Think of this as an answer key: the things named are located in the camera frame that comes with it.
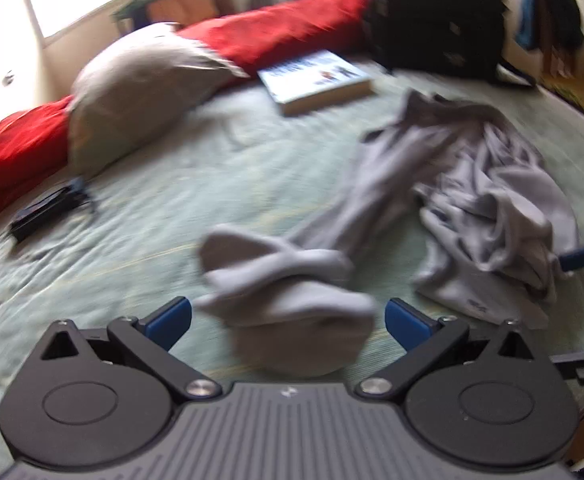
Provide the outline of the red duvet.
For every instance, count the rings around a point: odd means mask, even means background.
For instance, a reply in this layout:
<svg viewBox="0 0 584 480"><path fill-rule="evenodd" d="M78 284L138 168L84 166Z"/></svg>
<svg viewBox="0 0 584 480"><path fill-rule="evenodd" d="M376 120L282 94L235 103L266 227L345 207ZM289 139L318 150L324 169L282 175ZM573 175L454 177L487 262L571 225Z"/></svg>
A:
<svg viewBox="0 0 584 480"><path fill-rule="evenodd" d="M345 53L363 44L369 0L291 0L212 18L178 30L201 40L249 76L316 50ZM71 98L12 113L0 121L0 213L68 164Z"/></svg>

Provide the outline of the grey sweatpants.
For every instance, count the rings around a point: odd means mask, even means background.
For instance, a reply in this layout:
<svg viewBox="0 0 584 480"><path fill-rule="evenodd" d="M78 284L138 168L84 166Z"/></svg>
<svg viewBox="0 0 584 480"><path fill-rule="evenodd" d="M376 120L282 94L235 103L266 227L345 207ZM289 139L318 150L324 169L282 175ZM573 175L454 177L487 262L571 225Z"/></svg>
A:
<svg viewBox="0 0 584 480"><path fill-rule="evenodd" d="M578 245L567 196L497 108L415 91L395 122L361 139L320 214L282 236L209 231L199 250L208 290L194 305L255 367L299 378L337 372L357 361L377 315L350 276L411 209L429 234L413 278L419 294L492 324L548 325L558 258Z"/></svg>

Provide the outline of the cardboard box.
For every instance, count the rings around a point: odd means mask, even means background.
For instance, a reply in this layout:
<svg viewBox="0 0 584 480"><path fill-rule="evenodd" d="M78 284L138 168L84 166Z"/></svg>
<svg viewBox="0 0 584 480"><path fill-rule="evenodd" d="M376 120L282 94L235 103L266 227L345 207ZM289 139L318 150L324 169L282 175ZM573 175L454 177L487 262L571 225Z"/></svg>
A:
<svg viewBox="0 0 584 480"><path fill-rule="evenodd" d="M173 22L181 27L234 14L234 0L156 0L147 6L152 23Z"/></svg>

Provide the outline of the white blue paperback book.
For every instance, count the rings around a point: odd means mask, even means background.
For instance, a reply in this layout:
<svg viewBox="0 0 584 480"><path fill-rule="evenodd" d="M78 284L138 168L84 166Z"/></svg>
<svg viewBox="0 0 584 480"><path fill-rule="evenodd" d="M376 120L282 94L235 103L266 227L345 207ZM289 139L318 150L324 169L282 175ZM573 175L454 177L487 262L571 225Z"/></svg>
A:
<svg viewBox="0 0 584 480"><path fill-rule="evenodd" d="M327 50L265 68L258 77L287 117L361 99L373 92L367 73Z"/></svg>

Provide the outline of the black folded umbrella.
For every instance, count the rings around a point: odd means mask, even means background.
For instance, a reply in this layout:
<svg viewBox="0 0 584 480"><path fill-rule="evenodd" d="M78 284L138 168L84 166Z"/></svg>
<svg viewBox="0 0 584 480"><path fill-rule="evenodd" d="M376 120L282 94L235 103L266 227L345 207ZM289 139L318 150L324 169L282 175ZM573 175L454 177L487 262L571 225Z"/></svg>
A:
<svg viewBox="0 0 584 480"><path fill-rule="evenodd" d="M89 206L91 211L96 210L96 202L89 194L84 180L72 179L21 209L10 223L9 235L17 243L22 243L65 214L83 206Z"/></svg>

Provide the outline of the black backpack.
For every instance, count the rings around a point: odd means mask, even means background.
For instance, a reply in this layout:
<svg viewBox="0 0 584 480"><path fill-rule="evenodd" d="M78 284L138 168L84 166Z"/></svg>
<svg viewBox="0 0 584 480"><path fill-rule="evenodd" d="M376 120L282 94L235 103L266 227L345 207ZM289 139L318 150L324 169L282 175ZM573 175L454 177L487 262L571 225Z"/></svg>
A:
<svg viewBox="0 0 584 480"><path fill-rule="evenodd" d="M365 33L388 72L419 70L513 90L534 77L505 61L505 0L369 0Z"/></svg>

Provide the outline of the grey-green plaid pillow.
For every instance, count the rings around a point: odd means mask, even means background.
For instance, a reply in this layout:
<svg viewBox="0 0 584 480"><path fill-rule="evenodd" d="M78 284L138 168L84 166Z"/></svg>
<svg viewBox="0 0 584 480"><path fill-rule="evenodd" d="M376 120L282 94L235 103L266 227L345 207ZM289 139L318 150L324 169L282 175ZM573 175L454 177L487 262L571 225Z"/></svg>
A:
<svg viewBox="0 0 584 480"><path fill-rule="evenodd" d="M216 91L247 77L242 68L176 25L155 23L118 39L79 73L68 104L68 166L100 174Z"/></svg>

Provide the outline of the wooden chair with clothes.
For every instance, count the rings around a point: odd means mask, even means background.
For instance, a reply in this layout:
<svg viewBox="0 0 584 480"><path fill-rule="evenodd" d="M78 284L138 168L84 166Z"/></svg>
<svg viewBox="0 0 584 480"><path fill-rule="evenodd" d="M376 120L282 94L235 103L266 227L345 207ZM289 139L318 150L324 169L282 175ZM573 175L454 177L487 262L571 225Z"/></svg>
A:
<svg viewBox="0 0 584 480"><path fill-rule="evenodd" d="M584 114L584 76L577 73L584 32L577 0L522 0L515 42L541 53L542 87Z"/></svg>

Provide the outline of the green stool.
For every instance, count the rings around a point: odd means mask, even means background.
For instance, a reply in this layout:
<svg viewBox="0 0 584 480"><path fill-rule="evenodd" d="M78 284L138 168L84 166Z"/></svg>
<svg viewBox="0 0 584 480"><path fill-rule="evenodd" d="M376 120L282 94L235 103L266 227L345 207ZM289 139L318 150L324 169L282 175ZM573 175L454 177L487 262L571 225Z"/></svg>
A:
<svg viewBox="0 0 584 480"><path fill-rule="evenodd" d="M130 0L112 14L121 37L151 24L149 6L158 0Z"/></svg>

